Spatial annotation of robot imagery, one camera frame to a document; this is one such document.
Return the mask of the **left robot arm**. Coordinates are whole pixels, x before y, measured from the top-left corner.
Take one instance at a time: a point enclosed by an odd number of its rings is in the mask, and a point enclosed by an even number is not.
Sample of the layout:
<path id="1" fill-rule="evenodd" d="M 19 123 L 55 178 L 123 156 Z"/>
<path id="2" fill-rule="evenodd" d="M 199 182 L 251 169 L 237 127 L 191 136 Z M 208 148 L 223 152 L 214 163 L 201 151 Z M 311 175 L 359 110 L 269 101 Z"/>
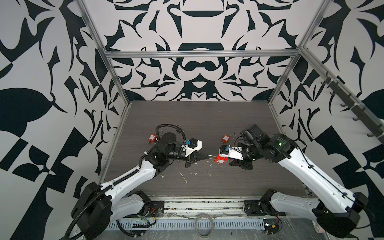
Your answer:
<path id="1" fill-rule="evenodd" d="M 150 199 L 142 192 L 137 192 L 127 199 L 125 196 L 141 184 L 161 174 L 174 160 L 186 162 L 186 167 L 193 163 L 209 159 L 202 153 L 202 141 L 191 138 L 187 140 L 184 130 L 177 125 L 160 124 L 161 128 L 173 128 L 182 135 L 178 142 L 174 133 L 164 133 L 154 146 L 139 159 L 136 167 L 109 182 L 100 185 L 95 182 L 85 187 L 71 217 L 73 221 L 66 230 L 64 240 L 77 240 L 84 236 L 88 240 L 98 237 L 112 221 L 125 216 L 145 212 Z"/>

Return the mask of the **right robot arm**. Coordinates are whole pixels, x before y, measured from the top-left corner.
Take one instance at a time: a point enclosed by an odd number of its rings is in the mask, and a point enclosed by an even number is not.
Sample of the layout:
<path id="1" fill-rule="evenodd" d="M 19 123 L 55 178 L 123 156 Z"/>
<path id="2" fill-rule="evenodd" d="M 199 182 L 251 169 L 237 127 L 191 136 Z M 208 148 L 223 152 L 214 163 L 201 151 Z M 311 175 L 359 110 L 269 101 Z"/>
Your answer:
<path id="1" fill-rule="evenodd" d="M 336 238 L 346 238 L 357 230 L 365 211 L 370 224 L 376 216 L 368 209 L 368 198 L 361 192 L 346 189 L 313 163 L 292 139 L 284 134 L 267 134 L 257 125 L 241 132 L 243 143 L 237 146 L 221 146 L 221 157 L 231 159 L 231 166 L 252 170 L 259 159 L 277 163 L 296 176 L 314 194 L 314 198 L 302 198 L 269 189 L 256 204 L 246 204 L 247 215 L 271 215 L 289 213 L 316 223 Z"/>

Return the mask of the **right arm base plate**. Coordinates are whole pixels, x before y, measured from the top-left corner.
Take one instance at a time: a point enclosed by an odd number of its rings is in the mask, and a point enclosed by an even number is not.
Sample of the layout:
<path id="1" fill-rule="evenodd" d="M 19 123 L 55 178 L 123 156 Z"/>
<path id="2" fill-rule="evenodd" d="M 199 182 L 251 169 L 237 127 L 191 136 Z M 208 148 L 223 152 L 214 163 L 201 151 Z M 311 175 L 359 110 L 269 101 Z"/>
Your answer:
<path id="1" fill-rule="evenodd" d="M 284 212 L 277 212 L 269 202 L 261 200 L 245 200 L 244 212 L 249 217 L 255 216 L 286 216 Z"/>

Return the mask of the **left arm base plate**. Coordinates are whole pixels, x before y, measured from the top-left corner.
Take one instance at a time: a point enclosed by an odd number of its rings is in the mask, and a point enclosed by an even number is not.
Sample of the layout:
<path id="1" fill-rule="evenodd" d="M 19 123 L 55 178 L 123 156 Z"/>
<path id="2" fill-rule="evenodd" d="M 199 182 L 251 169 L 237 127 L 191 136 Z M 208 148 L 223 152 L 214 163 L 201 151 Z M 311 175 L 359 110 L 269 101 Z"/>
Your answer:
<path id="1" fill-rule="evenodd" d="M 149 201 L 144 203 L 140 215 L 143 217 L 157 217 L 164 213 L 164 201 Z"/>

